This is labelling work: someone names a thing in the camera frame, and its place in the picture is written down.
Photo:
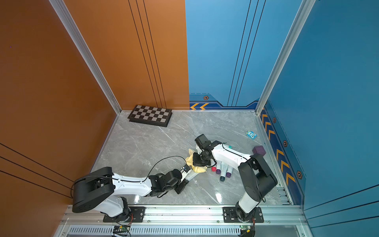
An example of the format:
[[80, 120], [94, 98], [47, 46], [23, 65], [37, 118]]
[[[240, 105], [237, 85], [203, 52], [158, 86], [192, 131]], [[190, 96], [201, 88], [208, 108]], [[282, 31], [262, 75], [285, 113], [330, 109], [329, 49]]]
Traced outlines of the yellow cleaning cloth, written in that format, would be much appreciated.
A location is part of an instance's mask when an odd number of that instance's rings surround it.
[[185, 158], [187, 165], [191, 167], [195, 173], [205, 173], [207, 167], [198, 166], [196, 163], [198, 161], [198, 158], [196, 158], [194, 155], [197, 155], [197, 153], [194, 150], [189, 149], [189, 156]]

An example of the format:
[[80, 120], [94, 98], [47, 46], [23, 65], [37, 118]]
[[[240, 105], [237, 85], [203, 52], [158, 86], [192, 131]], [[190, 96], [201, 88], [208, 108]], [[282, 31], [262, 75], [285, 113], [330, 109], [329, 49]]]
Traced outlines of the white tube black cap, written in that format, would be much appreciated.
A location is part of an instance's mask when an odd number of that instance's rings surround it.
[[191, 181], [198, 175], [197, 172], [194, 172], [192, 169], [188, 172], [184, 172], [184, 180]]

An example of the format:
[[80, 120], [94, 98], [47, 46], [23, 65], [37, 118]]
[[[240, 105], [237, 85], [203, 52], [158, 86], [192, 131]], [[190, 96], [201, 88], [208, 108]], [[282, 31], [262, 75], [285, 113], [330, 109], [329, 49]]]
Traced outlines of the white toothpaste tube purple cap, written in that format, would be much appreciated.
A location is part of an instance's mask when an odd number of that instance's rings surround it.
[[233, 170], [234, 170], [233, 167], [228, 166], [228, 168], [227, 168], [227, 172], [226, 172], [226, 177], [227, 177], [227, 178], [230, 178], [230, 177], [231, 177], [231, 175], [232, 175], [232, 173], [233, 173]]

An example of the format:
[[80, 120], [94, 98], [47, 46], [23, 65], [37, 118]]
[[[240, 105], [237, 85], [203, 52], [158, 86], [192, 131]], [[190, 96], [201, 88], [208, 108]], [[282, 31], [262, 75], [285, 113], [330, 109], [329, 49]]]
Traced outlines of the white tube green cap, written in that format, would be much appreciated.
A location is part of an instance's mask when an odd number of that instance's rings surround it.
[[233, 149], [232, 146], [224, 144], [224, 148]]

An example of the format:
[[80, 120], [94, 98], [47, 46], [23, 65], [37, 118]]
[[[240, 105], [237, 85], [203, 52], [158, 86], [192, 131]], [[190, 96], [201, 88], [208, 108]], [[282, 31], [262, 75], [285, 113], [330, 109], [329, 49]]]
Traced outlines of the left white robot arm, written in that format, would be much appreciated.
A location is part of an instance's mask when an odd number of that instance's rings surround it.
[[130, 222], [134, 214], [126, 195], [161, 198], [170, 190], [180, 194], [194, 174], [188, 165], [143, 178], [119, 175], [111, 167], [104, 167], [75, 181], [72, 212], [96, 210], [105, 215], [107, 222]]

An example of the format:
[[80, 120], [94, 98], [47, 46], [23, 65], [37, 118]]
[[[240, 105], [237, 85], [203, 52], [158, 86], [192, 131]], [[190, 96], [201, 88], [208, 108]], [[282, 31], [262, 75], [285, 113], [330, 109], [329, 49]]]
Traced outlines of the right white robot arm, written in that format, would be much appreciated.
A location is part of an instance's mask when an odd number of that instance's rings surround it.
[[219, 141], [197, 138], [195, 142], [198, 153], [193, 155], [194, 166], [225, 163], [239, 172], [245, 193], [235, 206], [235, 215], [241, 222], [252, 221], [258, 204], [278, 184], [264, 157], [234, 151]]

